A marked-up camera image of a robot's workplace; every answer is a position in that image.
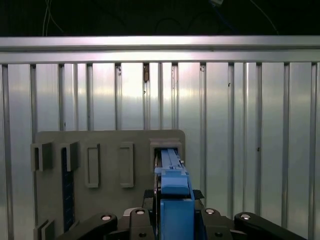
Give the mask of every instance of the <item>wire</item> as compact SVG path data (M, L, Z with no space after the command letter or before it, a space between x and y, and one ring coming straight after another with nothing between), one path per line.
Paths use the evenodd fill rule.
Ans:
M260 12L266 17L266 19L268 19L268 21L270 22L270 24L272 25L273 29L275 30L276 34L279 35L279 32L276 28L276 26L274 25L274 23L271 21L270 17L254 2L254 0L249 0L253 5L255 5L255 7L257 9L260 10Z
M43 37L45 36L45 24L46 24L46 19L47 19L47 13L48 13L48 7L46 6L45 14L44 14L44 18L43 18L43 24L42 24L42 36Z
M52 0L49 0L49 9L51 9L51 3ZM45 29L45 36L48 36L48 27L49 27L50 17L48 18L48 21L46 22L46 29Z
M46 36L48 35L48 25L49 25L49 21L50 19L52 20L53 24L62 32L64 33L64 31L61 29L61 27L56 23L56 21L54 20L54 18L52 17L51 14L51 2L52 0L49 0L50 2L48 2L48 0L44 0L45 4L46 4L46 9L45 9L45 14L44 14L44 20L43 20L43 25L42 25L42 36L45 35L45 23L46 23L46 18L47 18L47 14L48 14L48 22L46 25Z
M217 9L216 5L210 0L208 2L212 5L213 10L218 15L223 24L226 25L234 34L237 34L239 31L225 19L225 17Z

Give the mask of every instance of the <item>corrugated metal wall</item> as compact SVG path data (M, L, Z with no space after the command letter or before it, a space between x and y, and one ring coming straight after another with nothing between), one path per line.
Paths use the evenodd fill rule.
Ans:
M208 207L320 239L320 63L148 65L0 66L0 232L32 239L36 132L181 129Z

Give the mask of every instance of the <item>dark ceiling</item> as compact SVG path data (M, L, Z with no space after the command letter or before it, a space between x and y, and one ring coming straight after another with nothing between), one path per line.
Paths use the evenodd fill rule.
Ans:
M0 1L0 36L42 36L46 0ZM63 32L50 21L48 36L277 34L250 0L224 0L216 8L207 0L51 1L50 12ZM280 35L320 34L318 0L254 2Z

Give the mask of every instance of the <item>blue object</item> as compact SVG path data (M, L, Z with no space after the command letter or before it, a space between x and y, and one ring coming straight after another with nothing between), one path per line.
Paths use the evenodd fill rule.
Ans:
M161 240L194 240L195 197L189 174L174 149L161 150L160 236Z
M231 31L234 34L237 34L239 31L237 29L235 29L226 19L225 17L219 12L219 10L217 9L216 5L209 0L209 3L212 5L213 10L215 11L215 13L218 15L218 17L220 18L220 20L223 22L224 25L226 25L229 29L231 29Z
M161 194L188 195L187 171L174 149L161 150Z

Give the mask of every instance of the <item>screw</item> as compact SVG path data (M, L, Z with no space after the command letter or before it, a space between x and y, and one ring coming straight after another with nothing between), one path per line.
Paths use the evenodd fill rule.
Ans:
M213 209L207 209L207 210L205 210L205 212L210 215L215 213L215 211Z
M101 219L102 219L103 221L108 221L108 220L111 219L111 217L110 217L110 216L102 216Z
M143 210L137 210L136 211L136 214L139 214L139 215L142 215L142 214L144 214L145 213L145 211L143 211Z
M221 232L216 232L214 234L217 238L222 238L223 234Z
M241 218L244 219L244 220L249 220L251 217L249 215L247 215L247 214L242 214Z

